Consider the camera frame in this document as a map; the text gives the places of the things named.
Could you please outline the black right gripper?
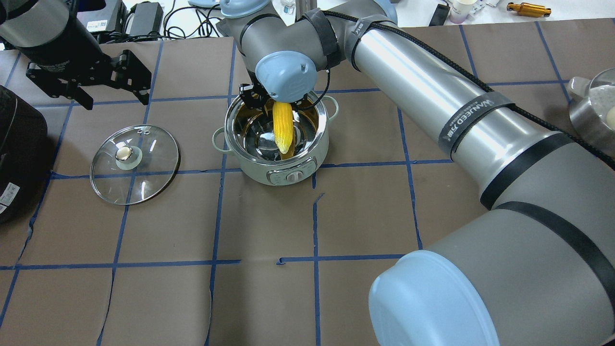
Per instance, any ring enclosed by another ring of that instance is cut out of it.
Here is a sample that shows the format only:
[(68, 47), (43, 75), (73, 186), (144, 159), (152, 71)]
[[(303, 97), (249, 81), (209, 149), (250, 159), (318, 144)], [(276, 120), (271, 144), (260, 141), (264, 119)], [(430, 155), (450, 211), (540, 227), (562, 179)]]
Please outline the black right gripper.
[(267, 90), (259, 82), (252, 85), (240, 84), (239, 97), (248, 108), (264, 108), (264, 105), (270, 100)]

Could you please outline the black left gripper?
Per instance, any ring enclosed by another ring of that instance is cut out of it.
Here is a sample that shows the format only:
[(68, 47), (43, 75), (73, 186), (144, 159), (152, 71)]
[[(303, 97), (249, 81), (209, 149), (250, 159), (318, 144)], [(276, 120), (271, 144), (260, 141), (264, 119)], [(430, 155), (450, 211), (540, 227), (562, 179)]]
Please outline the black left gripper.
[(94, 107), (94, 99), (83, 87), (107, 86), (132, 92), (143, 105), (149, 104), (152, 73), (129, 49), (115, 58), (103, 53), (86, 58), (77, 56), (56, 64), (30, 61), (26, 77), (46, 96), (64, 97), (79, 103), (86, 110)]

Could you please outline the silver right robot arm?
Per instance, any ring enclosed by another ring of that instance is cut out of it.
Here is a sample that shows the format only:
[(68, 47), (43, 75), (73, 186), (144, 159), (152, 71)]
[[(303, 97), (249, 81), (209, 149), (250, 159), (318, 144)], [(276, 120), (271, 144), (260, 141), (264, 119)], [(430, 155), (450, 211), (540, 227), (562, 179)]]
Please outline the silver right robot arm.
[(614, 337), (614, 162), (397, 26), (388, 0), (222, 0), (253, 81), (299, 101), (347, 59), (480, 187), (486, 214), (404, 255), (369, 292), (381, 346), (599, 346)]

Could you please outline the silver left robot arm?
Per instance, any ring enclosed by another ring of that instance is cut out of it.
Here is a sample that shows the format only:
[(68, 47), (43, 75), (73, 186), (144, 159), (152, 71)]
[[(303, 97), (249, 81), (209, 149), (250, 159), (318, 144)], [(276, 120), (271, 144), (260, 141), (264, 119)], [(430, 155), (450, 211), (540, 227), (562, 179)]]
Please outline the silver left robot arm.
[(29, 59), (25, 75), (51, 98), (76, 101), (87, 110), (94, 99), (85, 87), (126, 90), (143, 105), (149, 103), (152, 73), (125, 49), (116, 57), (101, 50), (78, 20), (79, 2), (3, 0), (1, 37)]

